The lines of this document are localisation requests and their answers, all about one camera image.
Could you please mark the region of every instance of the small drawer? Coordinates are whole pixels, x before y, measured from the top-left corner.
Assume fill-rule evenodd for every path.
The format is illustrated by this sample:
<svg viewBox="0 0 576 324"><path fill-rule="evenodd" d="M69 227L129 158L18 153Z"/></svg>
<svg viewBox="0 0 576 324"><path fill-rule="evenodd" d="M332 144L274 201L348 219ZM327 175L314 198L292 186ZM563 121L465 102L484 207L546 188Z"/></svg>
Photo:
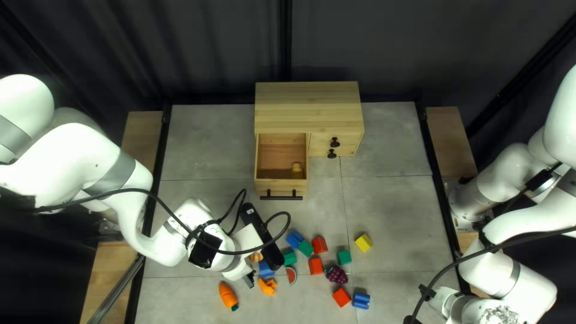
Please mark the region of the small drawer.
<svg viewBox="0 0 576 324"><path fill-rule="evenodd" d="M290 199L294 195L294 190L295 196L306 196L308 186L306 142L306 133L256 135L254 181L261 197ZM295 163L301 165L301 172L293 172Z"/></svg>
<svg viewBox="0 0 576 324"><path fill-rule="evenodd" d="M310 146L330 147L333 138L341 145L358 145L361 133L312 133L310 136Z"/></svg>
<svg viewBox="0 0 576 324"><path fill-rule="evenodd" d="M310 146L308 156L322 156L327 157L330 149L334 150L337 156L353 156L356 154L356 144L354 145L340 145L337 148L331 148L329 145Z"/></svg>

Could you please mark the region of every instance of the drawer handle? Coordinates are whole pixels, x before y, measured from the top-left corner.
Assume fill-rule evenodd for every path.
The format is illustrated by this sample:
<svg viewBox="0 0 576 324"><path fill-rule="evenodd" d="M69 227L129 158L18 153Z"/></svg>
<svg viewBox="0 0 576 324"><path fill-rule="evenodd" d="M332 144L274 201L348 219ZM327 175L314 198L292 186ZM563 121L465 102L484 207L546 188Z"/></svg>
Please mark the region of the drawer handle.
<svg viewBox="0 0 576 324"><path fill-rule="evenodd" d="M260 200L303 200L302 196L296 196L296 189L292 189L292 196L273 196L272 190L267 189L265 196L260 196Z"/></svg>
<svg viewBox="0 0 576 324"><path fill-rule="evenodd" d="M338 137L332 137L332 143L330 143L331 148L337 148L338 146L340 146L340 143L336 142L337 140Z"/></svg>
<svg viewBox="0 0 576 324"><path fill-rule="evenodd" d="M336 153L334 153L334 149L329 149L328 151L330 151L330 153L328 153L329 159L334 159L337 156Z"/></svg>

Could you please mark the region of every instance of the yellow block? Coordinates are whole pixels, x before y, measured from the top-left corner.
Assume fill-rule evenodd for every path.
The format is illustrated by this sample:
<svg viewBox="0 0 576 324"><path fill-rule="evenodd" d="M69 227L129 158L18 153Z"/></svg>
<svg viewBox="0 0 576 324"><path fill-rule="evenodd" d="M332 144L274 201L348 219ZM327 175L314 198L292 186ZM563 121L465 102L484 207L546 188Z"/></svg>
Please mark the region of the yellow block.
<svg viewBox="0 0 576 324"><path fill-rule="evenodd" d="M362 252L366 253L366 251L368 251L374 244L368 235L364 234L356 240L356 245L360 248L360 250L362 250Z"/></svg>

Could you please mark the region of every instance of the toy watermelon slice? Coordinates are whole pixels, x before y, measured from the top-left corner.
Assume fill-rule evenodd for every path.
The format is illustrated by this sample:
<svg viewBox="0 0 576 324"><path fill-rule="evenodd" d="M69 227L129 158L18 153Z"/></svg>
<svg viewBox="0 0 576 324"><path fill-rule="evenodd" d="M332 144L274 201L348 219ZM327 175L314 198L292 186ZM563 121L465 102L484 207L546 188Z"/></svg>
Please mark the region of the toy watermelon slice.
<svg viewBox="0 0 576 324"><path fill-rule="evenodd" d="M286 267L286 274L288 275L288 282L292 286L296 282L298 274L296 273L296 270L291 266Z"/></svg>

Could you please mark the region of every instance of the wooden cabinet top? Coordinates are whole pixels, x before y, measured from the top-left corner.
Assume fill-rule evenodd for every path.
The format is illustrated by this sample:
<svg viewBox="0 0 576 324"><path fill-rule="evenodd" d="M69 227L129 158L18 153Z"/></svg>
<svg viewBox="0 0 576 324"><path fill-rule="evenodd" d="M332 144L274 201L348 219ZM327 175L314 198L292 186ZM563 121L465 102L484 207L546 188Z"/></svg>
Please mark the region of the wooden cabinet top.
<svg viewBox="0 0 576 324"><path fill-rule="evenodd" d="M254 132L364 132L358 83L257 83Z"/></svg>

